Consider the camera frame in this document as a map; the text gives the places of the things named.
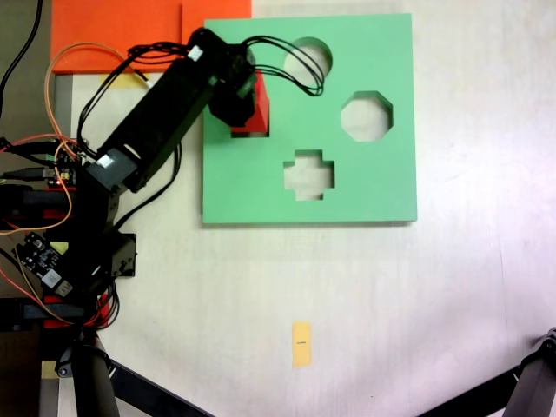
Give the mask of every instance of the green shape sorter board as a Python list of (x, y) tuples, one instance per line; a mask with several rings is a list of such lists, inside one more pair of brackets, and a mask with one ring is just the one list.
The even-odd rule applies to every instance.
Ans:
[[(204, 113), (203, 222), (408, 222), (417, 219), (411, 16), (211, 20), (228, 43), (276, 36), (294, 43), (316, 38), (332, 53), (324, 94), (306, 96), (292, 83), (265, 76), (269, 137), (234, 138)], [(286, 53), (253, 47), (257, 63), (283, 68)], [(393, 114), (376, 142), (357, 142), (341, 127), (354, 96), (378, 92)], [(334, 187), (321, 200), (296, 201), (285, 189), (284, 164), (296, 152), (321, 151), (334, 163)]]

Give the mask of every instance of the white label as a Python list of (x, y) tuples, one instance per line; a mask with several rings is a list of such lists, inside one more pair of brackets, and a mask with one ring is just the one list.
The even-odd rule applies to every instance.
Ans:
[(191, 51), (188, 53), (188, 58), (191, 58), (195, 62), (199, 61), (199, 58), (202, 55), (202, 49), (195, 45), (191, 48)]
[(61, 279), (62, 277), (54, 269), (51, 269), (44, 275), (43, 282), (53, 288)]
[(114, 160), (110, 158), (108, 155), (104, 155), (98, 161), (96, 161), (96, 163), (98, 163), (101, 167), (106, 169), (107, 167), (112, 165), (113, 161)]
[(65, 297), (67, 294), (70, 293), (72, 289), (73, 287), (71, 286), (71, 284), (63, 280), (63, 282), (60, 284), (60, 287), (56, 288), (56, 293), (61, 295), (62, 297)]

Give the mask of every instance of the orange sheet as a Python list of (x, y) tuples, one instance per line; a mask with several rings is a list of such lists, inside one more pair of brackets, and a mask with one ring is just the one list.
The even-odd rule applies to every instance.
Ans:
[[(100, 42), (120, 50), (139, 43), (187, 41), (205, 19), (251, 17), (251, 0), (53, 0), (50, 58), (76, 42)], [(57, 74), (107, 73), (118, 64), (110, 53), (75, 50), (54, 67)], [(141, 65), (160, 71), (163, 65)]]

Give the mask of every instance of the octagonal hole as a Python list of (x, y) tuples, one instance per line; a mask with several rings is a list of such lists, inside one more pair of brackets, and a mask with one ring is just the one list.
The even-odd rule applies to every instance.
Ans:
[(378, 91), (357, 91), (341, 109), (341, 126), (357, 142), (378, 141), (394, 126), (393, 106)]
[[(321, 67), (325, 77), (328, 75), (332, 69), (332, 51), (323, 41), (316, 37), (303, 37), (293, 42), (293, 44), (314, 59), (319, 67)], [(297, 52), (297, 56), (311, 69), (317, 70), (314, 63), (307, 59), (306, 56), (299, 52)], [(292, 54), (286, 54), (284, 70), (297, 78), (301, 83), (314, 85), (314, 78), (311, 76), (311, 73)]]

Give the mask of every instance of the white table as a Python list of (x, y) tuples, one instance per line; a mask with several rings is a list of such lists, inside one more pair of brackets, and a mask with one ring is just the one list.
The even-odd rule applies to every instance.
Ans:
[[(556, 324), (556, 3), (255, 0), (255, 17), (411, 12), (420, 218), (408, 227), (201, 223), (201, 124), (135, 215), (110, 355), (217, 416), (412, 416), (517, 364)], [(98, 76), (75, 76), (72, 129)], [(141, 89), (110, 91), (103, 140)], [(121, 212), (169, 178), (170, 162)], [(155, 215), (163, 220), (155, 222)], [(291, 328), (313, 325), (292, 369)], [(60, 416), (72, 415), (63, 381)], [(140, 415), (122, 411), (123, 415)]]

